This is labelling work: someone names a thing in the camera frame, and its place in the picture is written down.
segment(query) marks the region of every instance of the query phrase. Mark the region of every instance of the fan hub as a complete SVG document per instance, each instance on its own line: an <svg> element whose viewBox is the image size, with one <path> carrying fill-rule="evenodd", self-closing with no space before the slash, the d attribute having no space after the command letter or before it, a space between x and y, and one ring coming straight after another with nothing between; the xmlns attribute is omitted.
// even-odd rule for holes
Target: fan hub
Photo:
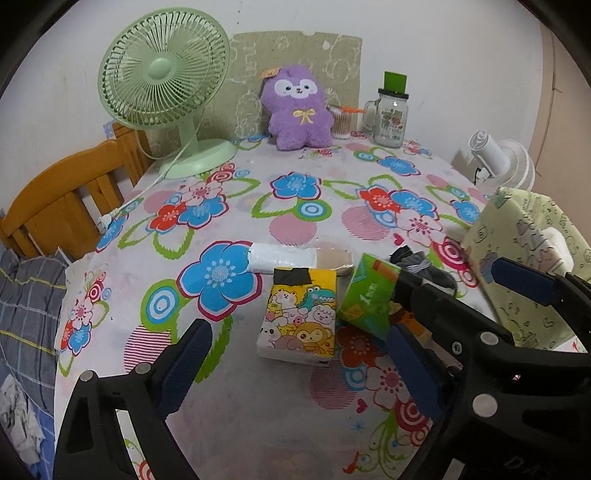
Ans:
<svg viewBox="0 0 591 480"><path fill-rule="evenodd" d="M172 72L173 63L166 57L157 57L148 66L148 77L151 80L164 80Z"/></svg>

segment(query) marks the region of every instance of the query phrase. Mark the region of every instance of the purple plush toy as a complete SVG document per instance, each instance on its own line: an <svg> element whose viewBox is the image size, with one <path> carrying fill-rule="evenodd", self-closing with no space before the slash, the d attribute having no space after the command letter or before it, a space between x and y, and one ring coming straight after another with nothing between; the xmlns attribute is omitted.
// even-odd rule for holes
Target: purple plush toy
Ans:
<svg viewBox="0 0 591 480"><path fill-rule="evenodd" d="M269 133L277 137L278 150L332 145L330 127L335 119L326 109L324 90L307 67L283 67L267 79L261 102L271 113Z"/></svg>

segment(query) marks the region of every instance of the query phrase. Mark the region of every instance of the table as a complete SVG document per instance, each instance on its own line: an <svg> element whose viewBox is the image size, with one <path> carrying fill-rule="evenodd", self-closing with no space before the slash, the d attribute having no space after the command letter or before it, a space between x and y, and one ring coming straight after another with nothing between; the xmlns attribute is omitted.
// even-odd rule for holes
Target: table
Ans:
<svg viewBox="0 0 591 480"><path fill-rule="evenodd" d="M213 172L165 180L129 205L97 246L65 327L56 431L86 369L123 374L153 361L197 317L213 346L167 423L203 480L397 478L427 435L384 345L350 325L331 366L262 359L256 339L272 284L247 270L251 242L343 248L382 258L400 245L451 272L458 298L493 313L459 247L486 198L415 141L400 150L355 132L330 148L279 152L264 135ZM137 185L153 181L155 168ZM346 279L339 283L339 297ZM151 477L126 414L130 456Z"/></svg>

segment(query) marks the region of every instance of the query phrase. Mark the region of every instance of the green tissue box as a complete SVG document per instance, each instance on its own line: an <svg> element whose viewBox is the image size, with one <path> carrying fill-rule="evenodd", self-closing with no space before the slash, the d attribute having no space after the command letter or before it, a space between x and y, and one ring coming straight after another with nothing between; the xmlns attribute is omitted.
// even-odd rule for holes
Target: green tissue box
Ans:
<svg viewBox="0 0 591 480"><path fill-rule="evenodd" d="M337 317L385 340L390 330L390 298L399 275L396 265L363 254Z"/></svg>

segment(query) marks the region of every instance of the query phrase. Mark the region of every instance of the blue gripper pad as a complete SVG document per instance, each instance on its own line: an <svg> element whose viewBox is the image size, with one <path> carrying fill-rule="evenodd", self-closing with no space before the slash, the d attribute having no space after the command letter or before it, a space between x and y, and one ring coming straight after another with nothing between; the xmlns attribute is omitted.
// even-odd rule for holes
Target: blue gripper pad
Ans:
<svg viewBox="0 0 591 480"><path fill-rule="evenodd" d="M554 292L554 278L551 275L538 272L508 258L501 257L495 260L492 264L491 274L499 285L544 307L557 300Z"/></svg>
<svg viewBox="0 0 591 480"><path fill-rule="evenodd" d="M181 407L212 347L212 339L211 325L205 320L196 319L176 345L184 348L162 381L160 402L156 406L162 419Z"/></svg>
<svg viewBox="0 0 591 480"><path fill-rule="evenodd" d="M445 405L441 405L444 366L431 350L424 349L406 325L394 325L386 338L388 353L402 375L418 410L432 421L441 418Z"/></svg>

